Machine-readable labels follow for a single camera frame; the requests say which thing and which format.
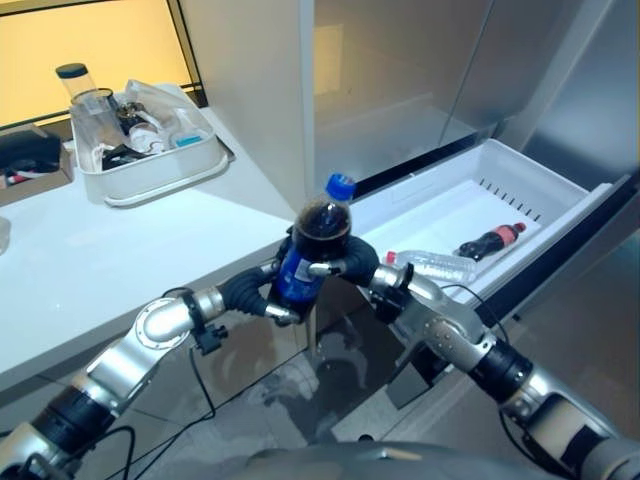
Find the black lid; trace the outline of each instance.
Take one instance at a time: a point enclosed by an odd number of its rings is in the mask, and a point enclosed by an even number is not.
[[[77,78],[89,73],[84,63],[67,63],[56,68],[56,73],[60,78]]]

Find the refrigerator drawer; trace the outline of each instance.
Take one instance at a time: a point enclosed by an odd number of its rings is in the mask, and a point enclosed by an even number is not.
[[[514,244],[478,262],[478,276],[468,287],[487,298],[580,224],[616,187],[603,183],[584,190],[506,145],[487,140],[356,202],[354,233],[381,258],[388,250],[450,255],[499,225],[525,223]],[[462,289],[448,293],[476,303]]]

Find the window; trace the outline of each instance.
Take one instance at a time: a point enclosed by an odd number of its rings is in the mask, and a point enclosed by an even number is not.
[[[176,0],[0,0],[0,128],[64,118],[54,70],[75,62],[98,87],[176,83],[206,104]]]

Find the blue bottle label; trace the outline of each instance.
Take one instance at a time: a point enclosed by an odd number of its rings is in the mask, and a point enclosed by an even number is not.
[[[308,302],[318,296],[322,278],[309,275],[310,262],[303,258],[295,247],[289,249],[282,261],[278,281],[280,294],[294,302]]]

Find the white tray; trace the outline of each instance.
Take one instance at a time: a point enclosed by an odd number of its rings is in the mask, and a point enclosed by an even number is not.
[[[588,192],[488,140],[356,202],[354,233],[381,257],[388,250],[451,255],[498,225],[525,223],[526,231],[513,245],[478,263],[478,277],[469,287],[487,296],[561,239],[610,188],[603,183]],[[464,291],[449,293],[472,300]]]
[[[158,87],[191,103],[175,85]],[[213,127],[195,105],[193,108],[194,115],[200,116],[202,124],[206,125],[204,130],[208,138],[104,172],[89,172],[78,161],[78,169],[85,175],[88,188],[109,206],[129,207],[224,171],[229,157],[219,144]],[[88,151],[84,145],[79,146],[77,142],[74,145],[78,155]]]

